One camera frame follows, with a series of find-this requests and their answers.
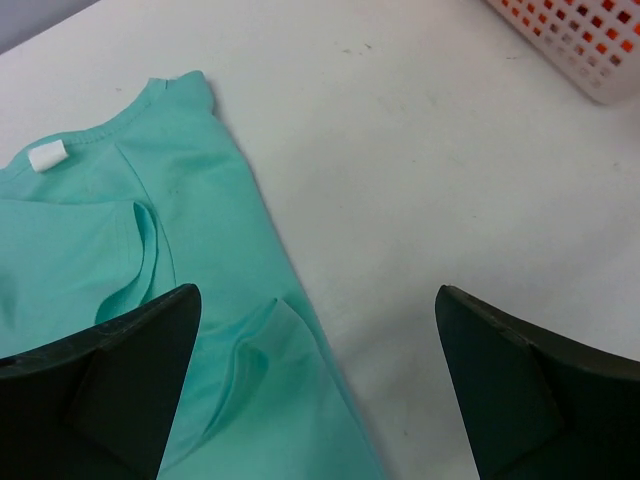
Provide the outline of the teal t-shirt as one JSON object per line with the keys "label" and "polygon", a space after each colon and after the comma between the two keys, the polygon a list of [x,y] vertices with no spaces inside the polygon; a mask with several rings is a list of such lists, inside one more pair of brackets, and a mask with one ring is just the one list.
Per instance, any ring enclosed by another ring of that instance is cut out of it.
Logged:
{"label": "teal t-shirt", "polygon": [[202,313],[161,478],[385,477],[203,73],[152,79],[2,170],[3,355],[188,283]]}

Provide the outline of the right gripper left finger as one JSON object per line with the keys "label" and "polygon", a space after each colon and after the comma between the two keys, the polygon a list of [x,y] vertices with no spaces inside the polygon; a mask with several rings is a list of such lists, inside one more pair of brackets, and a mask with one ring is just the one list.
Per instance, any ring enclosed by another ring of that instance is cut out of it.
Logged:
{"label": "right gripper left finger", "polygon": [[181,285],[1,361],[4,479],[154,479],[201,318]]}

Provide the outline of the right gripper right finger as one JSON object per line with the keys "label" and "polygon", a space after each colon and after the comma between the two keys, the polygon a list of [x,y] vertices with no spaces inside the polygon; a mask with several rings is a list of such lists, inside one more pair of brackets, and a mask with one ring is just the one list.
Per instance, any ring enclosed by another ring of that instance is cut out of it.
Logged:
{"label": "right gripper right finger", "polygon": [[455,286],[435,317],[480,478],[638,478],[638,362]]}

